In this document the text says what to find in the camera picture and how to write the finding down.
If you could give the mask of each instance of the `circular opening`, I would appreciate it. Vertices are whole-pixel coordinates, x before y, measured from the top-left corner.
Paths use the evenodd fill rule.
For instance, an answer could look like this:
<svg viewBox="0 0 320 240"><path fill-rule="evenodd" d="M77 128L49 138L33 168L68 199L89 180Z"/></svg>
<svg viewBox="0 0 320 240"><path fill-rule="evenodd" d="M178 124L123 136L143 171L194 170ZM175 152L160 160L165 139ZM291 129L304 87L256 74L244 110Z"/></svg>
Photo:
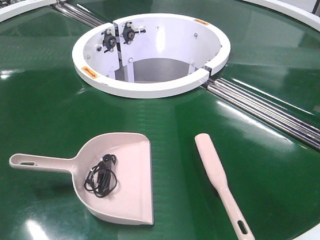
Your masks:
<svg viewBox="0 0 320 240"><path fill-rule="evenodd" d="M219 71L227 36L200 19L165 13L117 19L74 45L78 74L90 85L129 98L161 98L192 90Z"/></svg>

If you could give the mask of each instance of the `stainless steel rail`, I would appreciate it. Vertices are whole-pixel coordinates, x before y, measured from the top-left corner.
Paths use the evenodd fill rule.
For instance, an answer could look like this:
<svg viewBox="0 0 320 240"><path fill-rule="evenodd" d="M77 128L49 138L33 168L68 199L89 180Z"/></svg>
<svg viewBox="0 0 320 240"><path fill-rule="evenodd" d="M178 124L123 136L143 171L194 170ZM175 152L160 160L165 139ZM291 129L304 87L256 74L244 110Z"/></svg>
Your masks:
<svg viewBox="0 0 320 240"><path fill-rule="evenodd" d="M206 88L209 92L320 151L320 129L284 112L271 101L222 78L209 80Z"/></svg>
<svg viewBox="0 0 320 240"><path fill-rule="evenodd" d="M72 6L68 3L57 3L54 5L54 8L59 12L63 13L64 15L75 19L83 24L88 25L89 27L95 28L104 24L102 20L94 17L93 15L85 12L75 6Z"/></svg>

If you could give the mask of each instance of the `orange warning label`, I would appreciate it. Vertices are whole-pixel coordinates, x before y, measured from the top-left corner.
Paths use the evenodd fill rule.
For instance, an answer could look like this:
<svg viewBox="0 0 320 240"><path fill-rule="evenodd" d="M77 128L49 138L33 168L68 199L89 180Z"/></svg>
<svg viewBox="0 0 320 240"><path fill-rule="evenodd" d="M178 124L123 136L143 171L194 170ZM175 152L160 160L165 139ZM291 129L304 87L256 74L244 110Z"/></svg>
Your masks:
<svg viewBox="0 0 320 240"><path fill-rule="evenodd" d="M195 22L197 22L197 23L200 23L200 24L203 24L203 25L209 25L210 23L208 23L208 22L206 22L206 21L203 21L203 20L200 20L200 19L195 19L195 20L193 20L193 21L195 21Z"/></svg>
<svg viewBox="0 0 320 240"><path fill-rule="evenodd" d="M85 73L88 74L92 79L96 79L98 77L98 74L87 66L84 66L81 69L85 71Z"/></svg>

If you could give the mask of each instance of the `coiled black cable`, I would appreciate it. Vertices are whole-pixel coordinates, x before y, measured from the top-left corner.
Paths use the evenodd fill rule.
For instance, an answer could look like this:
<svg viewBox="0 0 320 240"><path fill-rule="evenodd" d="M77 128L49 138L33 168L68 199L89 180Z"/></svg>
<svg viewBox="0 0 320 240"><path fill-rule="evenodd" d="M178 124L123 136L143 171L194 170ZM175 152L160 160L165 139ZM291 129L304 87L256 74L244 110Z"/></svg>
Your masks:
<svg viewBox="0 0 320 240"><path fill-rule="evenodd" d="M85 181L84 188L93 192L98 198L108 196L117 186L118 180L116 174L111 170L112 164L115 165L117 157L114 154L104 155L100 162L91 168ZM111 178L114 178L114 185L110 188Z"/></svg>

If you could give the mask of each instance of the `green belt surface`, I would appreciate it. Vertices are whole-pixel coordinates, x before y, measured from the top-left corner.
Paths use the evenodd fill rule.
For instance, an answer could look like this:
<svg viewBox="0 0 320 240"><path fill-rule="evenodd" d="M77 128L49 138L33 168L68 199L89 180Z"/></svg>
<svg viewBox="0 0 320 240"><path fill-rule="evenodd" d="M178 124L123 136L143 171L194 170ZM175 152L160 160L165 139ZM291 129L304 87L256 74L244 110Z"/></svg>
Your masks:
<svg viewBox="0 0 320 240"><path fill-rule="evenodd" d="M70 3L106 22L142 13L210 22L231 42L227 65L213 77L320 127L320 33L290 17L237 0ZM318 151L201 87L160 99L91 87L71 57L90 29L49 7L0 23L1 240L34 239L28 221L49 240L236 240L198 154L199 133L210 134L255 239L292 239L320 222ZM94 217L77 198L70 174L9 166L15 153L72 158L89 139L111 132L141 133L151 142L153 226Z"/></svg>

